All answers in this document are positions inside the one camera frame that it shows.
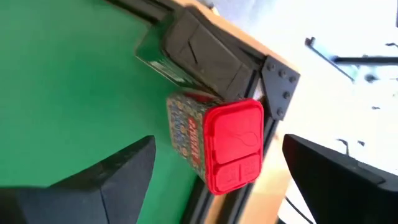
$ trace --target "red lid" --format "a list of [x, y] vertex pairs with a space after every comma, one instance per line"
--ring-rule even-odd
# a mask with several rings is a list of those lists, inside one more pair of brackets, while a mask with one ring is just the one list
[[203, 121], [206, 183], [225, 194], [254, 181], [261, 171], [264, 110], [248, 99], [212, 108]]

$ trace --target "green surface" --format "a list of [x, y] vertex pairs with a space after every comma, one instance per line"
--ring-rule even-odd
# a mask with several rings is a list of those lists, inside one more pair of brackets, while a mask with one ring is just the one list
[[175, 86], [135, 58], [148, 25], [102, 0], [0, 1], [0, 185], [48, 186], [156, 137], [139, 223], [177, 223], [195, 174], [170, 146]]

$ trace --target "black cable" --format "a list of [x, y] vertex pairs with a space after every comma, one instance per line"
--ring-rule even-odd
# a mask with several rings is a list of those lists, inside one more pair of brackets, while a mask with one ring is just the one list
[[301, 215], [301, 217], [303, 217], [309, 224], [313, 224], [313, 222], [309, 219], [309, 218], [307, 218], [290, 200], [289, 200], [289, 198], [288, 197], [285, 197], [285, 199], [286, 199], [286, 201], [287, 201], [287, 203], [289, 203], [289, 205], [290, 206], [292, 206], [292, 208], [294, 209], [294, 210], [296, 210], [296, 212], [299, 214], [299, 215]]

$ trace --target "black plastic piece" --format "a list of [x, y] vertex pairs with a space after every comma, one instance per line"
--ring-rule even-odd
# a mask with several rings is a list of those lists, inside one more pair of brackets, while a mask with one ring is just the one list
[[398, 177], [293, 134], [289, 171], [316, 223], [397, 223]]
[[147, 136], [49, 188], [0, 189], [0, 223], [136, 223], [154, 161]]
[[195, 80], [226, 101], [243, 98], [256, 66], [231, 45], [194, 7], [178, 15], [164, 39], [164, 50]]

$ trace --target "screw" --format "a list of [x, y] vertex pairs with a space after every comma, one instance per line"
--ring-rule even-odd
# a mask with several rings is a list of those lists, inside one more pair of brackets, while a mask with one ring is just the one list
[[285, 70], [281, 70], [281, 71], [279, 71], [279, 76], [281, 77], [281, 78], [286, 78], [286, 71]]
[[274, 65], [273, 63], [269, 63], [269, 64], [267, 65], [267, 68], [268, 68], [268, 70], [270, 70], [270, 71], [274, 71], [274, 70], [275, 70], [275, 65]]
[[294, 83], [296, 82], [297, 78], [296, 77], [290, 77], [289, 82]]
[[289, 99], [291, 97], [291, 95], [290, 95], [290, 93], [289, 92], [284, 92], [284, 98], [285, 99]]
[[285, 112], [283, 111], [282, 108], [278, 108], [278, 110], [276, 111], [276, 113], [278, 114], [278, 116], [283, 116], [285, 114]]

